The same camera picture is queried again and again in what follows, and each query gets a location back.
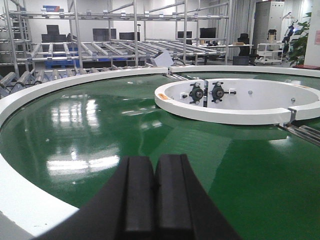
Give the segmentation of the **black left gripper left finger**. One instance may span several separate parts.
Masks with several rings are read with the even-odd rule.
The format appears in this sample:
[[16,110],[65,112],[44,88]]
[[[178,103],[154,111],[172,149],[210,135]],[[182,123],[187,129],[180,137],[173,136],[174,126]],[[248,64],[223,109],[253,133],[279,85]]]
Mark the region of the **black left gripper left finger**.
[[84,206],[39,240],[153,240],[154,172],[147,156],[126,156]]

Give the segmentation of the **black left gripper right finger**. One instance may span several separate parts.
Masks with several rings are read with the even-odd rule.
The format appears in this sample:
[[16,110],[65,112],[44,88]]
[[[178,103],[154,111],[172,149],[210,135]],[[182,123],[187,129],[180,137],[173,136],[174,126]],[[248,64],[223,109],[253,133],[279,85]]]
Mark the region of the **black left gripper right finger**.
[[161,155],[155,179],[159,240],[241,239],[202,187],[187,155]]

